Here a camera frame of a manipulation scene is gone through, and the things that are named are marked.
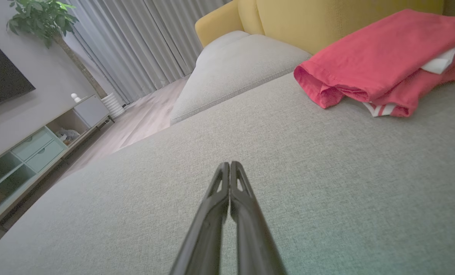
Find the gray fabric upholstery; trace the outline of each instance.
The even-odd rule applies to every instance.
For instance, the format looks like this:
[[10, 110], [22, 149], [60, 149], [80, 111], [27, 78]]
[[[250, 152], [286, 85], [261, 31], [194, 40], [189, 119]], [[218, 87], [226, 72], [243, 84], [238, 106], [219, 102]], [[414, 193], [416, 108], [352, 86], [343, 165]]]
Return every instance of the gray fabric upholstery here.
[[246, 36], [250, 36], [250, 34], [240, 30], [236, 30], [224, 34], [223, 36], [215, 39], [214, 41], [210, 42], [207, 46], [205, 46], [205, 48], [202, 50], [202, 52], [200, 53], [196, 60], [196, 66], [202, 66], [210, 58], [215, 57], [217, 51], [219, 51], [221, 48]]
[[189, 77], [171, 111], [171, 124], [291, 73], [310, 54], [289, 44], [250, 35], [210, 53]]
[[[0, 275], [168, 274], [231, 160], [289, 274], [455, 274], [455, 83], [373, 118], [350, 99], [323, 110], [286, 75], [56, 184], [0, 240]], [[223, 234], [236, 274], [231, 218]]]

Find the yellow sofa backrest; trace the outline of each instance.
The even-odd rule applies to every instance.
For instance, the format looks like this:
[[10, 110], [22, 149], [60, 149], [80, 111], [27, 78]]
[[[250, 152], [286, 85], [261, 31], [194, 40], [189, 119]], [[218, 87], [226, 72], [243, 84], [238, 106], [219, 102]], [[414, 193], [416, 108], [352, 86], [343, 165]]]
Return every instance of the yellow sofa backrest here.
[[314, 54], [406, 8], [442, 14], [443, 0], [257, 0], [257, 8], [266, 36]]
[[233, 0], [196, 23], [203, 46], [243, 30], [315, 54], [329, 44], [397, 11], [442, 14], [444, 0]]

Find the tv stand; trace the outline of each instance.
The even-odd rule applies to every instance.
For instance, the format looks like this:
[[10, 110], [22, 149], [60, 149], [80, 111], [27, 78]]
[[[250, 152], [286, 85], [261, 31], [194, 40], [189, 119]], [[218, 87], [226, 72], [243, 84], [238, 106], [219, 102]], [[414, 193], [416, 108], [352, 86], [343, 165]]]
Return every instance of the tv stand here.
[[[107, 120], [114, 122], [102, 101], [88, 96], [0, 155], [0, 219]], [[79, 137], [66, 145], [54, 134], [61, 128]]]

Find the red garment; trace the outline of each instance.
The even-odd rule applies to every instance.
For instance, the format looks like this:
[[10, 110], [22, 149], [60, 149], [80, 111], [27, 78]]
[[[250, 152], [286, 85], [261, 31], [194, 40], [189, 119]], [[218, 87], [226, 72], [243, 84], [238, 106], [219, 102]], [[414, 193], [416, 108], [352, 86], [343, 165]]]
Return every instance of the red garment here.
[[379, 106], [378, 115], [410, 116], [419, 98], [455, 80], [455, 57], [442, 74], [420, 69], [454, 46], [455, 17], [407, 9], [329, 45], [294, 77], [322, 108], [346, 95]]

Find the green leaves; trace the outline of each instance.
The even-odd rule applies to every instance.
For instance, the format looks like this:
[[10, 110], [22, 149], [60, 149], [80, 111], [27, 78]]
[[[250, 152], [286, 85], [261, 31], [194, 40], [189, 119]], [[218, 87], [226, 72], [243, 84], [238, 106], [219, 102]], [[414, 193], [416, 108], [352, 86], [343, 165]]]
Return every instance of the green leaves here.
[[31, 2], [30, 5], [36, 10], [42, 11], [42, 6], [38, 2]]
[[73, 32], [78, 19], [68, 13], [72, 5], [56, 0], [9, 0], [16, 14], [7, 22], [13, 33], [32, 33], [39, 37], [46, 47], [51, 47], [53, 37]]
[[63, 15], [59, 14], [58, 16], [56, 16], [56, 24], [61, 28], [61, 29], [64, 29], [65, 28], [65, 24], [66, 24], [66, 19]]
[[42, 22], [39, 21], [39, 19], [36, 19], [36, 25], [39, 29], [44, 29], [44, 24], [42, 24]]

